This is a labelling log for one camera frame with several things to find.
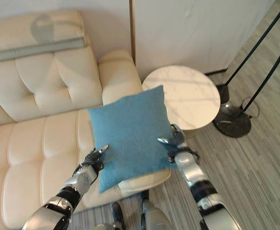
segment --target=black lamp stand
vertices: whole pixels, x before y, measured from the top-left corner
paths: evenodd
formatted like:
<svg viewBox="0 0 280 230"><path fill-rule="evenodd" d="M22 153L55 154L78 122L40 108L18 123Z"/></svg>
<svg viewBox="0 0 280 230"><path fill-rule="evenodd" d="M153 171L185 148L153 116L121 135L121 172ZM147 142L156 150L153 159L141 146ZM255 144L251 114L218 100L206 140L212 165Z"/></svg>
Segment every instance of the black lamp stand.
<svg viewBox="0 0 280 230"><path fill-rule="evenodd" d="M242 137L250 132L251 130L250 118L248 115L245 114L245 111L254 101L254 99L262 90L264 85L268 82L268 80L272 76L273 72L275 71L279 63L280 63L280 55L276 60L274 66L269 71L268 75L266 76L266 78L264 79L264 81L262 82L262 84L257 89L257 91L252 96L252 98L250 99L250 101L248 102L248 104L245 106L244 109L242 108L242 106L235 107L230 104L221 105L221 108L216 118L213 120L214 125L219 131L233 138Z"/></svg>

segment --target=sofa seat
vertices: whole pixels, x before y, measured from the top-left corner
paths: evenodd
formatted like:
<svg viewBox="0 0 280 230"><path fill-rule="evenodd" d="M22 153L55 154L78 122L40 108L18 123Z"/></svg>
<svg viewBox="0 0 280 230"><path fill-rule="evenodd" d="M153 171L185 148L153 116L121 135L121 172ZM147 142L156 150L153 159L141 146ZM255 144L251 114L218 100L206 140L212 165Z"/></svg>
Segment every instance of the sofa seat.
<svg viewBox="0 0 280 230"><path fill-rule="evenodd" d="M0 126L0 229L23 225L57 194L93 147L86 109ZM96 180L76 212L158 185L169 175L165 170L124 181L103 194Z"/></svg>

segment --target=gray carpet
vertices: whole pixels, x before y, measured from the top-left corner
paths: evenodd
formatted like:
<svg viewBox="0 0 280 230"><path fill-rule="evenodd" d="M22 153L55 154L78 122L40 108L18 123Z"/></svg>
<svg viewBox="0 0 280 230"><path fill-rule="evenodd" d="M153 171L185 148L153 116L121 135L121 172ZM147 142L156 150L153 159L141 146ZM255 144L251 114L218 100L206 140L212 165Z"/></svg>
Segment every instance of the gray carpet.
<svg viewBox="0 0 280 230"><path fill-rule="evenodd" d="M225 82L241 63L280 10L277 0L256 31L243 46L224 74L212 76ZM240 105L261 84L280 53L280 20L262 46L230 84L231 102ZM257 97L261 112L252 119L251 132L234 139L222 135L213 124L188 139L202 159L201 166L229 210L244 230L280 230L280 65ZM247 111L256 115L255 105ZM150 189L151 201L169 217L177 230L199 230L200 215L189 190L178 172L164 184ZM140 229L139 195L120 201L127 229ZM87 230L102 222L111 222L110 205L75 214L70 230Z"/></svg>

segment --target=blue pillow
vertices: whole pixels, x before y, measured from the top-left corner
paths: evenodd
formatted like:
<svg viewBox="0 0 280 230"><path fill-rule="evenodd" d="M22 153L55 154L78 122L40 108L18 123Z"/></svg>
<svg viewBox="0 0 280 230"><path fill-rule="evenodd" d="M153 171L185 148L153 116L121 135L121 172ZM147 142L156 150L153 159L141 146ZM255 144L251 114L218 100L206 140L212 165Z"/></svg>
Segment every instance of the blue pillow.
<svg viewBox="0 0 280 230"><path fill-rule="evenodd" d="M102 156L99 193L119 182L165 168L174 168L157 138L171 138L163 86L88 109L96 149L109 144Z"/></svg>

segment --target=white marble table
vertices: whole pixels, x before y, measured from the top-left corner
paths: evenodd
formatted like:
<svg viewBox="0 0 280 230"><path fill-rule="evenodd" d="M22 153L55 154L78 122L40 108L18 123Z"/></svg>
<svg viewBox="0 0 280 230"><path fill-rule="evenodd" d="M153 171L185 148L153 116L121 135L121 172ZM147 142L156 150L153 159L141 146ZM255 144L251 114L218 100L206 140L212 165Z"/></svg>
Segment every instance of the white marble table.
<svg viewBox="0 0 280 230"><path fill-rule="evenodd" d="M163 85L165 106L171 124L193 130L210 123L221 100L214 83L203 73L185 66L166 66L151 72L143 90Z"/></svg>

